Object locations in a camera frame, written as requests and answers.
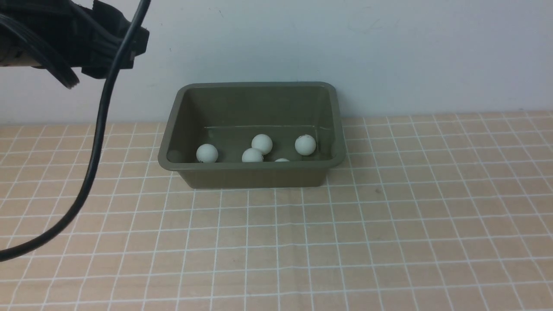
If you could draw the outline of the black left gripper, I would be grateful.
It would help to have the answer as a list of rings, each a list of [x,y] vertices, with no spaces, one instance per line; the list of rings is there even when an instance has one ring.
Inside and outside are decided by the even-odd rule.
[[[85,8],[67,0],[70,15],[65,61],[81,68],[84,75],[106,79],[131,21],[123,13],[100,0]]]

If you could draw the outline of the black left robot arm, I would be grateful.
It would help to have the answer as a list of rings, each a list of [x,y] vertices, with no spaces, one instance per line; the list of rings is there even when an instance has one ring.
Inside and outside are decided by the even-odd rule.
[[[106,79],[131,22],[100,0],[91,8],[71,0],[3,0],[1,66],[49,71],[68,89],[79,83],[74,69]]]

